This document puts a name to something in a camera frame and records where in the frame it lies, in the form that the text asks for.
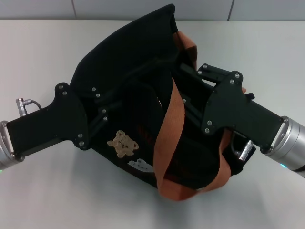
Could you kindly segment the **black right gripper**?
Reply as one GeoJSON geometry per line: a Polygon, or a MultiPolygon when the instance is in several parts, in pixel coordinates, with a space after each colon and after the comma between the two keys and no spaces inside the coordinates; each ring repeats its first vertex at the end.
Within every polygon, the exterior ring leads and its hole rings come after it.
{"type": "Polygon", "coordinates": [[[227,128],[252,140],[255,145],[269,149],[283,119],[248,98],[242,91],[243,76],[208,64],[199,70],[180,64],[181,81],[189,85],[211,87],[214,83],[204,113],[196,109],[188,98],[183,98],[185,115],[198,129],[208,135],[227,128]]]}

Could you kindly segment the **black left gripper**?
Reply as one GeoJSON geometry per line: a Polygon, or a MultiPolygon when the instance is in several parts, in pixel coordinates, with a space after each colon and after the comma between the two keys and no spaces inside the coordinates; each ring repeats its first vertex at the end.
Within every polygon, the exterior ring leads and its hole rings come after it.
{"type": "Polygon", "coordinates": [[[78,86],[78,96],[67,83],[55,86],[50,105],[8,122],[18,160],[62,141],[82,150],[97,136],[109,135],[123,124],[124,108],[118,88],[78,86]],[[82,103],[86,103],[86,112],[82,103]]]}

